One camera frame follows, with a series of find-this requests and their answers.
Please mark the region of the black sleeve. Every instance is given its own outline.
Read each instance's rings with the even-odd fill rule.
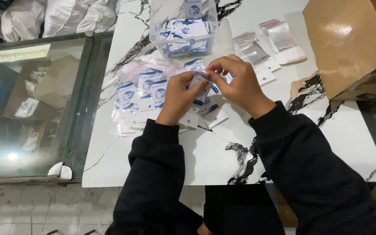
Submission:
[[[312,120],[276,103],[249,124],[253,147],[298,218],[297,234],[376,234],[364,179],[332,152]]]
[[[130,173],[117,200],[106,235],[171,234],[185,178],[179,126],[148,119],[143,135],[133,140]]]

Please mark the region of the glass display case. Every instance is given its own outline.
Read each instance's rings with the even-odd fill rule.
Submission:
[[[72,179],[92,41],[79,34],[0,44],[0,183]]]

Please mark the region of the person's right hand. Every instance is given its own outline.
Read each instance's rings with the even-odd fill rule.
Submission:
[[[207,77],[216,84],[223,96],[246,110],[253,118],[268,113],[275,103],[262,92],[258,79],[250,63],[235,55],[213,60],[206,68]],[[222,76],[228,73],[233,80],[228,84]]]

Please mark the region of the plastic storage box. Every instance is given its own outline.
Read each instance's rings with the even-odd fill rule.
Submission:
[[[218,32],[217,9],[214,0],[203,0],[202,19],[207,21],[209,34],[184,39],[160,40],[160,30],[168,20],[185,19],[185,0],[152,0],[150,8],[149,40],[154,43],[164,57],[205,56],[212,53],[214,39]],[[205,45],[204,50],[192,50],[198,43]],[[170,53],[173,44],[187,45],[178,53]]]

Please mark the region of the hand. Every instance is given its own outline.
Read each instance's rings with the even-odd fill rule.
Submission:
[[[208,81],[203,81],[188,90],[194,75],[195,71],[183,72],[169,79],[163,108],[156,123],[174,126],[185,115],[192,102],[208,85]]]
[[[253,118],[268,113],[275,103],[262,92],[250,63],[235,55],[213,60],[206,68],[207,77],[216,84],[223,96],[246,110]],[[233,75],[230,84],[220,76]]]

